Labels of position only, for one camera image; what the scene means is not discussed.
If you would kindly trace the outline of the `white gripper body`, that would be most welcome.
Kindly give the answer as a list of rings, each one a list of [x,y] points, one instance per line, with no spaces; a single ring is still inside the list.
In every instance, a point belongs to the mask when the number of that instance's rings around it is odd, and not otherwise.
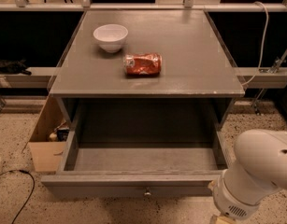
[[[268,195],[268,184],[244,169],[226,169],[211,182],[217,209],[227,217],[244,220],[252,216]]]

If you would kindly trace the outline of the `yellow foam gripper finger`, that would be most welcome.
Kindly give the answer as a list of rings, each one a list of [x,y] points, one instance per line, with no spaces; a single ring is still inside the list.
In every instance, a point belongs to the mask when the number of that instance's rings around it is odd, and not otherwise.
[[[213,215],[210,219],[209,224],[237,224],[237,221],[231,217],[227,216],[216,216]]]

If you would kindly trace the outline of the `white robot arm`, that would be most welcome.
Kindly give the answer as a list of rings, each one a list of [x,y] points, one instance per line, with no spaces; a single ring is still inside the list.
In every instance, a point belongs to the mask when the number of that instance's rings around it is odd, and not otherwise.
[[[247,219],[265,197],[287,190],[287,132],[248,130],[237,137],[234,153],[236,160],[208,185],[219,221]]]

